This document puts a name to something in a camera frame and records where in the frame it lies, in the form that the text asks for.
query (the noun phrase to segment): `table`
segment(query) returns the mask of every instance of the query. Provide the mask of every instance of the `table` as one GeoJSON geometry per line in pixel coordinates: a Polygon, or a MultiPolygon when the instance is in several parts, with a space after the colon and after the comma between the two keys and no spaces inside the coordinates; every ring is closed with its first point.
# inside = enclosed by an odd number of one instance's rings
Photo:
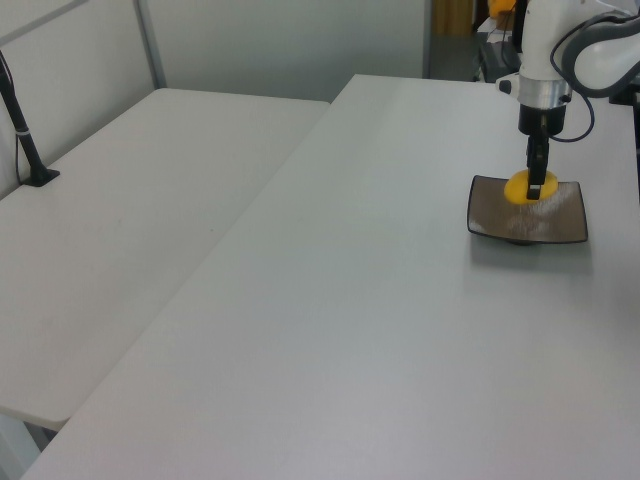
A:
{"type": "Polygon", "coordinates": [[[465,220],[517,102],[355,77],[25,479],[635,480],[633,116],[595,108],[551,153],[589,243],[516,247],[465,220]]]}
{"type": "Polygon", "coordinates": [[[159,90],[0,202],[0,413],[59,429],[327,104],[159,90]]]}

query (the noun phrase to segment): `square plate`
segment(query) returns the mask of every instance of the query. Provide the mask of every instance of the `square plate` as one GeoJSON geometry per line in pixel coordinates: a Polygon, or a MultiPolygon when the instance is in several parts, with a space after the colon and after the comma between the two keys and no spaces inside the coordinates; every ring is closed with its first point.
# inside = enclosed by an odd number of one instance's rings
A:
{"type": "Polygon", "coordinates": [[[530,205],[507,201],[506,183],[503,178],[474,177],[467,209],[467,228],[471,233],[524,245],[588,240],[578,182],[560,182],[551,197],[530,205]]]}

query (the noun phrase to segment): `white partition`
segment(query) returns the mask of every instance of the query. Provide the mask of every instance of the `white partition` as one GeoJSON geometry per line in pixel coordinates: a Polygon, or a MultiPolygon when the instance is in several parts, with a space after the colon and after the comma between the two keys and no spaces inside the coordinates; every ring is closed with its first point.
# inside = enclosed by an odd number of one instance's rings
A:
{"type": "Polygon", "coordinates": [[[356,73],[423,74],[431,0],[140,3],[171,88],[332,101],[356,73]]]}
{"type": "Polygon", "coordinates": [[[0,1],[0,45],[87,0],[0,1]]]}
{"type": "MultiPolygon", "coordinates": [[[[0,0],[0,16],[6,4],[41,1],[0,0]]],[[[153,90],[133,1],[81,1],[2,45],[45,164],[153,90]]],[[[13,141],[13,126],[0,101],[0,198],[17,185],[13,141]]],[[[24,158],[20,164],[27,175],[24,158]]]]}

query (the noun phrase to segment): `cable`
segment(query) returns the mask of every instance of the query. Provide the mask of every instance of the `cable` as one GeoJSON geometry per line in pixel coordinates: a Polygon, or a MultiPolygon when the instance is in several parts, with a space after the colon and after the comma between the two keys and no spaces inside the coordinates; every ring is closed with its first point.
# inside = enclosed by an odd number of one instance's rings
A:
{"type": "Polygon", "coordinates": [[[11,69],[9,68],[9,64],[7,63],[7,61],[4,58],[4,55],[2,54],[2,50],[0,50],[0,63],[2,63],[3,70],[7,72],[7,76],[9,77],[9,83],[11,83],[11,90],[13,90],[13,93],[15,93],[16,87],[15,87],[15,84],[13,83],[13,75],[11,75],[11,69]]]}
{"type": "Polygon", "coordinates": [[[20,178],[20,169],[18,168],[18,134],[16,133],[16,179],[18,185],[22,185],[22,179],[20,178]]]}
{"type": "Polygon", "coordinates": [[[507,19],[505,21],[505,25],[504,25],[504,30],[502,31],[502,44],[500,45],[500,56],[502,57],[502,61],[504,62],[504,64],[510,69],[513,70],[514,72],[517,72],[519,69],[514,67],[513,65],[511,65],[509,62],[507,62],[506,57],[504,56],[504,44],[506,43],[505,40],[507,38],[507,27],[509,26],[509,21],[511,20],[511,14],[513,13],[513,11],[515,10],[516,6],[514,5],[511,10],[509,10],[509,14],[507,15],[507,19]]]}
{"type": "MultiPolygon", "coordinates": [[[[498,29],[498,27],[496,26],[493,30],[491,30],[489,33],[487,33],[487,42],[489,41],[489,37],[491,35],[493,35],[493,33],[497,29],[498,29]]],[[[484,70],[482,69],[482,67],[486,67],[487,66],[487,60],[486,60],[486,58],[484,58],[484,56],[482,55],[482,53],[480,51],[474,57],[473,61],[475,61],[476,58],[478,59],[478,66],[476,67],[476,74],[472,78],[473,82],[479,82],[480,81],[481,75],[484,75],[484,70]]]]}
{"type": "MultiPolygon", "coordinates": [[[[9,77],[9,83],[11,84],[11,90],[12,92],[15,94],[16,92],[16,86],[13,83],[13,75],[11,75],[11,69],[9,68],[9,65],[7,64],[6,59],[4,58],[4,55],[2,54],[2,50],[0,50],[0,66],[2,66],[2,69],[6,72],[7,76],[9,77]]],[[[16,180],[18,181],[18,185],[22,185],[22,179],[20,178],[20,169],[18,167],[18,160],[19,160],[19,135],[18,132],[16,132],[15,134],[16,137],[16,154],[15,154],[15,168],[16,168],[16,180]]]]}
{"type": "Polygon", "coordinates": [[[586,22],[581,23],[580,25],[578,25],[577,27],[572,28],[564,37],[562,37],[560,39],[560,41],[555,45],[555,47],[553,47],[553,50],[551,50],[551,55],[549,56],[549,60],[551,62],[551,66],[553,67],[553,69],[558,73],[558,75],[560,75],[562,77],[562,79],[567,82],[567,84],[569,85],[569,87],[571,87],[574,91],[578,92],[578,94],[582,97],[582,99],[584,100],[584,103],[587,105],[587,108],[589,109],[589,118],[590,118],[590,122],[589,122],[589,128],[587,128],[587,131],[585,133],[583,133],[582,135],[575,137],[575,138],[558,138],[555,137],[553,135],[549,135],[546,131],[545,131],[545,126],[543,125],[543,132],[544,134],[547,136],[547,138],[549,138],[550,140],[554,140],[556,142],[560,142],[560,143],[575,143],[575,142],[579,142],[580,140],[585,139],[586,137],[589,136],[589,134],[593,131],[595,125],[596,125],[596,114],[593,110],[593,105],[591,104],[591,101],[589,100],[589,98],[583,94],[582,92],[580,92],[579,89],[577,89],[575,87],[575,85],[573,85],[573,83],[571,82],[571,80],[569,80],[569,78],[567,78],[567,76],[565,75],[565,73],[560,69],[560,67],[558,66],[558,64],[556,63],[556,52],[558,51],[558,49],[560,48],[560,46],[574,33],[578,32],[579,30],[583,30],[587,27],[590,27],[592,25],[595,25],[597,23],[602,23],[602,22],[606,22],[606,21],[611,21],[614,23],[626,23],[628,21],[634,20],[638,17],[628,17],[628,18],[618,18],[618,17],[613,17],[611,15],[608,14],[602,14],[602,15],[597,15],[595,17],[593,17],[590,20],[587,20],[586,22]]]}

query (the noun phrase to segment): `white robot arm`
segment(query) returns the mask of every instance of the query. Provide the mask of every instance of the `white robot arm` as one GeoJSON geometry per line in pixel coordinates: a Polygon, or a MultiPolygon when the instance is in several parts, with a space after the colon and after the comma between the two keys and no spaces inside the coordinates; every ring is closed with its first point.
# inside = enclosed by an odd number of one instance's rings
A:
{"type": "Polygon", "coordinates": [[[640,73],[640,18],[611,12],[597,0],[531,0],[522,51],[519,74],[497,86],[521,104],[519,129],[529,135],[527,199],[537,200],[549,139],[562,141],[555,135],[572,91],[585,99],[613,96],[640,73]]]}

